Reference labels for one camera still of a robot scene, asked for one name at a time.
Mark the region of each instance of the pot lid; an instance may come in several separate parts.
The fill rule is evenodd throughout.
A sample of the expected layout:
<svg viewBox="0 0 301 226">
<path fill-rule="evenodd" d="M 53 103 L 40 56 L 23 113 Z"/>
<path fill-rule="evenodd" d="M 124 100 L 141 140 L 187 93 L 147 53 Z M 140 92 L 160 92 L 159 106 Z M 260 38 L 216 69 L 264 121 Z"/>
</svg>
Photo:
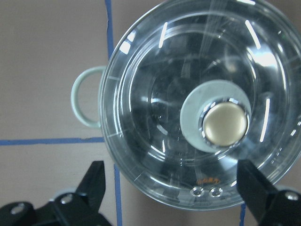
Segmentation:
<svg viewBox="0 0 301 226">
<path fill-rule="evenodd" d="M 173 0 L 117 45 L 100 86 L 124 176 L 188 210 L 242 203 L 239 159 L 273 183 L 300 154 L 300 36 L 261 0 Z"/>
</svg>

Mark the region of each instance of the pot handle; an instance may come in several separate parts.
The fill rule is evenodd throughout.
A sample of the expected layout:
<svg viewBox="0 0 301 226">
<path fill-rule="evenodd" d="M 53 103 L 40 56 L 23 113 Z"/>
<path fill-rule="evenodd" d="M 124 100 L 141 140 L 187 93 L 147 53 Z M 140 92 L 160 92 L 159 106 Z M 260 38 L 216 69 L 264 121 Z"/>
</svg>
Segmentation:
<svg viewBox="0 0 301 226">
<path fill-rule="evenodd" d="M 94 121 L 86 117 L 83 112 L 81 111 L 79 107 L 79 99 L 78 99 L 78 94 L 79 94 L 79 87 L 83 80 L 85 80 L 87 77 L 90 75 L 96 74 L 96 73 L 101 73 L 103 74 L 105 71 L 106 66 L 98 66 L 98 67 L 92 67 L 84 72 L 82 72 L 77 79 L 75 80 L 72 90 L 71 90 L 71 107 L 73 110 L 73 113 L 75 114 L 76 118 L 83 123 L 85 126 L 88 126 L 90 128 L 100 128 L 100 121 Z"/>
</svg>

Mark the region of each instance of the beige knob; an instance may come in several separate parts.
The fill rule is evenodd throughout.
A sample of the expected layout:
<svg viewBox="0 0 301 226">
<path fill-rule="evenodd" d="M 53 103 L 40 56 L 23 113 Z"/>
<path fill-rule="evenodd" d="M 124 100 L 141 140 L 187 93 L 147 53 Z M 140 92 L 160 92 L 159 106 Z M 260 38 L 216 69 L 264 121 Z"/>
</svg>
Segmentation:
<svg viewBox="0 0 301 226">
<path fill-rule="evenodd" d="M 218 146 L 230 146 L 246 134 L 248 119 L 245 111 L 233 102 L 224 102 L 211 108 L 204 117 L 206 139 Z"/>
</svg>

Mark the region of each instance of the gray surface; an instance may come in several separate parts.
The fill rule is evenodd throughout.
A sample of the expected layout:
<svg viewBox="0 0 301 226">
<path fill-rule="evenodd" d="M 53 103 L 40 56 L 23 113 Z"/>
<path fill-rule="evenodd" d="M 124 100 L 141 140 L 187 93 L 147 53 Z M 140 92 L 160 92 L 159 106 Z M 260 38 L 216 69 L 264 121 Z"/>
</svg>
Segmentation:
<svg viewBox="0 0 301 226">
<path fill-rule="evenodd" d="M 159 0 L 112 0 L 114 41 Z M 301 30 L 299 0 L 270 1 Z M 70 91 L 83 70 L 107 64 L 102 0 L 0 1 L 0 138 L 99 137 L 72 114 Z M 81 104 L 97 118 L 99 76 L 82 87 Z M 107 190 L 101 208 L 117 225 L 112 161 L 104 144 L 0 146 L 0 206 L 15 200 L 36 207 L 58 190 L 77 186 L 91 161 L 105 160 Z M 301 190 L 301 162 L 281 181 Z M 141 194 L 121 179 L 123 226 L 238 225 L 239 207 L 176 210 Z M 247 211 L 247 226 L 256 225 Z"/>
</svg>

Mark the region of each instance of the blue line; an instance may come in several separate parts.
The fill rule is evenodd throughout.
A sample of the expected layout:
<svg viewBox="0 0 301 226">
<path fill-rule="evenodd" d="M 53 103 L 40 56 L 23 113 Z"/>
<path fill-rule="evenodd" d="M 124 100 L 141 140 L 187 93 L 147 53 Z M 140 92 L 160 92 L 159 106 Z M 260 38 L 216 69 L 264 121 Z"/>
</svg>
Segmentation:
<svg viewBox="0 0 301 226">
<path fill-rule="evenodd" d="M 111 0 L 105 0 L 105 5 L 107 8 L 107 14 L 108 14 L 107 42 L 108 42 L 108 57 L 110 58 L 114 51 Z M 115 176 L 115 199 L 116 199 L 117 226 L 122 226 L 120 172 L 116 165 L 114 165 L 114 176 Z"/>
<path fill-rule="evenodd" d="M 239 226 L 244 226 L 245 215 L 246 215 L 246 204 L 244 203 L 241 205 Z"/>
<path fill-rule="evenodd" d="M 82 143 L 103 143 L 103 137 L 91 138 L 54 138 L 54 139 L 25 139 L 25 140 L 0 140 L 0 146 L 9 145 L 58 145 L 58 144 L 82 144 Z"/>
</svg>

